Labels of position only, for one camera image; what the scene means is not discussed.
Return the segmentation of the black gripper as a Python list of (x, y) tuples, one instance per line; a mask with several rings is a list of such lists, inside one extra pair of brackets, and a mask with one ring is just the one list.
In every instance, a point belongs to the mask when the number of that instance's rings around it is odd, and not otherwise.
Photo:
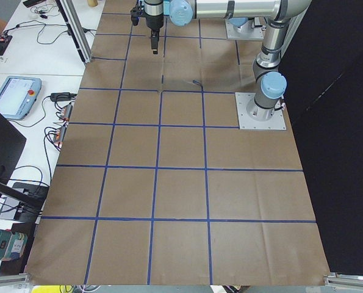
[(146, 25), (151, 29), (151, 50), (154, 55), (157, 55), (160, 29), (164, 25), (163, 0), (136, 1), (135, 6), (131, 9), (132, 25), (137, 26), (141, 18), (146, 19)]

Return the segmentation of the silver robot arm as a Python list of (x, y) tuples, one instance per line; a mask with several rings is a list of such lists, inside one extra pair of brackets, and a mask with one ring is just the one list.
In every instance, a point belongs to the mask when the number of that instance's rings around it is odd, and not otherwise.
[[(146, 25), (151, 29), (151, 49), (153, 54), (158, 54), (158, 43), (160, 29), (164, 25), (164, 1), (136, 1), (131, 9), (131, 21), (137, 26), (140, 18), (146, 19)], [(236, 18), (260, 18), (264, 17), (266, 29), (262, 40), (261, 51), (253, 63), (255, 80), (262, 88), (268, 82), (263, 77), (278, 70), (281, 62), (281, 53), (286, 39), (289, 23), (292, 18), (298, 17), (309, 7), (312, 1), (170, 1), (168, 5), (168, 16), (173, 24), (179, 27), (186, 26), (192, 19), (200, 18), (222, 18), (231, 23)], [(273, 102), (268, 107), (268, 90), (259, 89), (265, 98), (255, 99), (253, 107), (268, 113), (268, 109), (274, 111)]]
[(254, 28), (253, 21), (253, 18), (247, 17), (229, 19), (229, 23), (233, 26), (235, 30), (238, 31), (252, 31)]

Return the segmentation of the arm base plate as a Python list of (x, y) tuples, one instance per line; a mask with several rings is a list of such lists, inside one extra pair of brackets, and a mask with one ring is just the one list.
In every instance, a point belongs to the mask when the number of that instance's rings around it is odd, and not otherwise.
[(225, 20), (227, 39), (262, 41), (265, 26), (260, 19), (255, 18), (231, 18)]
[(259, 107), (254, 100), (255, 93), (235, 93), (235, 103), (240, 130), (252, 131), (285, 131), (283, 110), (276, 110), (280, 106), (277, 101), (272, 109)]

